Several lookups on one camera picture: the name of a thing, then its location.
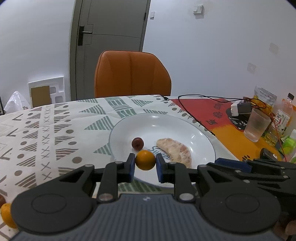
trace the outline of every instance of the orange ball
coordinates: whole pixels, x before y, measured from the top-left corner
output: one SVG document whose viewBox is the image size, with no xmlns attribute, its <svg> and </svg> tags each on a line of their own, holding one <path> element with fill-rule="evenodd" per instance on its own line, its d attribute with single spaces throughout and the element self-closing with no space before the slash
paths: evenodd
<svg viewBox="0 0 296 241">
<path fill-rule="evenodd" d="M 10 207 L 11 207 L 11 203 L 4 203 L 1 207 L 1 217 L 3 219 L 3 222 L 13 228 L 16 229 L 17 226 L 14 222 L 14 220 L 12 219 L 11 213 L 10 213 Z"/>
<path fill-rule="evenodd" d="M 141 170 L 147 171 L 155 166 L 156 160 L 152 152 L 141 150 L 136 156 L 136 165 Z"/>
</svg>

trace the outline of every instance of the finger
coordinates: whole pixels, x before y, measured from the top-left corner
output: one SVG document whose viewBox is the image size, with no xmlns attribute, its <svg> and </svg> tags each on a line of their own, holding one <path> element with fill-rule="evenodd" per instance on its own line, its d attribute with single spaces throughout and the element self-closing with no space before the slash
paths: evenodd
<svg viewBox="0 0 296 241">
<path fill-rule="evenodd" d="M 289 222 L 285 228 L 286 235 L 295 235 L 296 234 L 296 220 Z"/>
<path fill-rule="evenodd" d="M 276 236 L 278 236 L 284 240 L 287 240 L 289 237 L 287 234 L 285 234 L 285 230 L 282 228 L 282 226 L 280 225 L 279 222 L 277 222 L 275 224 L 275 226 L 273 227 L 273 232 Z"/>
</svg>

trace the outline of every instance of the tablecloth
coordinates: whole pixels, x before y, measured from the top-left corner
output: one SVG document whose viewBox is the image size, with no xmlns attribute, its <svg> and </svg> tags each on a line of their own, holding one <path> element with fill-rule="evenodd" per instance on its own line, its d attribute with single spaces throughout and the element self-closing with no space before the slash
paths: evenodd
<svg viewBox="0 0 296 241">
<path fill-rule="evenodd" d="M 122 118 L 139 113 L 181 118 L 209 138 L 216 158 L 236 159 L 207 129 L 160 95 L 51 104 L 0 116 L 0 194 L 12 202 L 19 193 L 82 165 L 104 167 L 114 160 L 108 143 L 112 128 Z M 137 180 L 119 184 L 118 190 L 172 192 Z M 0 220 L 0 241 L 9 239 L 15 232 Z"/>
</svg>

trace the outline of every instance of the wall switch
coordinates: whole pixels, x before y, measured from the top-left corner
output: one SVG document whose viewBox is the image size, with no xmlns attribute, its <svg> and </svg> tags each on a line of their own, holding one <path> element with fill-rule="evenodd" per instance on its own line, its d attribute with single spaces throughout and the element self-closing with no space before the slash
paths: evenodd
<svg viewBox="0 0 296 241">
<path fill-rule="evenodd" d="M 154 19 L 155 11 L 150 12 L 150 19 Z"/>
<path fill-rule="evenodd" d="M 202 14 L 203 5 L 198 5 L 196 9 L 193 11 L 194 14 Z"/>
</svg>

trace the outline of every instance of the cardboard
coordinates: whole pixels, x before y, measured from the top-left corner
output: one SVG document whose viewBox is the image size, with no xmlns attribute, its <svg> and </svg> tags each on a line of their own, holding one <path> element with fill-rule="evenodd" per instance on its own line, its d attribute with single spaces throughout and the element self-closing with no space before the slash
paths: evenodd
<svg viewBox="0 0 296 241">
<path fill-rule="evenodd" d="M 38 107 L 52 103 L 49 93 L 49 86 L 31 88 L 31 97 L 33 107 Z"/>
</svg>

